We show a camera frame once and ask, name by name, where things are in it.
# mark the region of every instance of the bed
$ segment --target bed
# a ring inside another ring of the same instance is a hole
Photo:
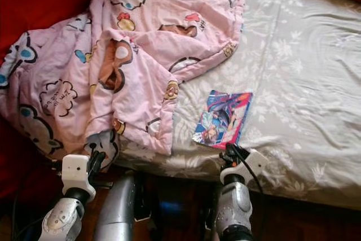
[[[122,138],[117,165],[218,179],[218,150],[192,141],[210,90],[252,91],[241,145],[270,160],[267,194],[361,209],[361,5],[352,0],[246,0],[238,50],[180,85],[172,155]]]

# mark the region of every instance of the white clamp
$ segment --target white clamp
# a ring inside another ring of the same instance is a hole
[[[250,149],[249,155],[245,161],[256,176],[259,175],[264,167],[268,164],[268,159],[257,152],[255,149]],[[245,185],[247,185],[248,182],[253,179],[252,175],[249,173],[246,166],[242,162],[237,166],[233,166],[232,168],[227,168],[221,171],[220,179],[223,185],[225,176],[229,174],[241,175],[244,178]]]
[[[95,198],[95,189],[89,184],[87,166],[89,157],[86,155],[67,155],[63,158],[61,180],[63,181],[63,194],[72,187],[83,189],[89,193],[88,201]]]

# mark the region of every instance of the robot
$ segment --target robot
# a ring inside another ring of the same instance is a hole
[[[256,150],[247,151],[231,144],[219,156],[225,164],[221,168],[223,186],[213,223],[217,236],[220,241],[253,240],[249,221],[252,204],[246,185],[252,178],[258,183],[257,175],[268,160]],[[43,219],[39,241],[76,240],[85,204],[95,197],[94,175],[99,172],[104,158],[105,153],[98,151],[91,158],[64,157],[61,175],[64,197]],[[94,241],[132,240],[136,184],[134,173],[129,171],[112,186],[98,218]]]

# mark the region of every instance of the pink blanket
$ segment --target pink blanket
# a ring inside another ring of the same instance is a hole
[[[92,0],[24,33],[0,67],[0,113],[49,157],[105,151],[118,136],[171,154],[183,81],[226,60],[244,0]]]

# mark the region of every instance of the book cover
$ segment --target book cover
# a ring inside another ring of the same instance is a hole
[[[227,143],[238,144],[252,95],[212,90],[193,140],[220,149],[226,149]]]

